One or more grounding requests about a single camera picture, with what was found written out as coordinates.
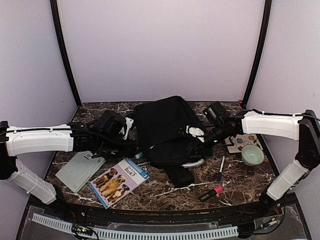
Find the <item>black student backpack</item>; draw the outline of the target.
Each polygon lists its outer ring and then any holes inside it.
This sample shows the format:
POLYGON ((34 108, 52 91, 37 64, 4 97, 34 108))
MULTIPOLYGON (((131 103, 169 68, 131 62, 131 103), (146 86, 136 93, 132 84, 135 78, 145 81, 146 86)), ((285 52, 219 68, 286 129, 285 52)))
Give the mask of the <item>black student backpack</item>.
POLYGON ((197 137, 186 133, 192 126, 204 130, 191 106, 180 96, 171 96, 134 107, 133 119, 138 146, 150 164, 163 169, 176 188, 194 183, 192 172, 184 164, 213 155, 197 137))

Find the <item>dog picture book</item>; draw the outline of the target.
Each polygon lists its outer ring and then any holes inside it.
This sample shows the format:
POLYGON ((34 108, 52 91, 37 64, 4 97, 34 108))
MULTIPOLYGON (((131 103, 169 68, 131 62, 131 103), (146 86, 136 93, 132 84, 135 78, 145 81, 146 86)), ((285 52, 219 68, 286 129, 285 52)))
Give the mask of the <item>dog picture book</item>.
POLYGON ((105 209, 110 208, 131 193, 150 175, 132 159, 125 158, 89 183, 105 209))

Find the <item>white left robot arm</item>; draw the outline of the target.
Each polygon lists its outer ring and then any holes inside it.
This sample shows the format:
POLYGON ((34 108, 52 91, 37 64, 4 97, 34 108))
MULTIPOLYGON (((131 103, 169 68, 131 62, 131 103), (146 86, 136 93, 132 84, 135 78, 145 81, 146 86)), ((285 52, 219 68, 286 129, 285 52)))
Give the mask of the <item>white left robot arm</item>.
POLYGON ((60 218, 67 218, 70 206, 64 202, 63 193, 49 182, 28 169, 18 156, 39 152, 85 152, 96 153, 103 144, 123 147, 130 151, 135 145, 128 140, 133 119, 116 117, 112 120, 94 120, 89 123, 68 123, 47 127, 15 127, 7 121, 0 123, 0 178, 12 182, 51 205, 60 218))

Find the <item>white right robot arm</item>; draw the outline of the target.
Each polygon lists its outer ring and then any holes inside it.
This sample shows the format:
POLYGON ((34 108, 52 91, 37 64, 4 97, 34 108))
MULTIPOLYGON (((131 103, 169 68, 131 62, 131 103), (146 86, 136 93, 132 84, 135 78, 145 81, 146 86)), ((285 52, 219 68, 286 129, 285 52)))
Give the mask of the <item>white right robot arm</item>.
POLYGON ((200 148, 213 147, 236 135, 266 135, 298 142, 298 151, 292 162, 280 173, 266 190, 266 198, 255 205, 255 213, 266 217, 290 188, 305 178, 320 164, 320 120, 312 110, 304 113, 270 113, 240 110, 225 115, 215 115, 211 130, 187 125, 182 132, 197 138, 200 148))

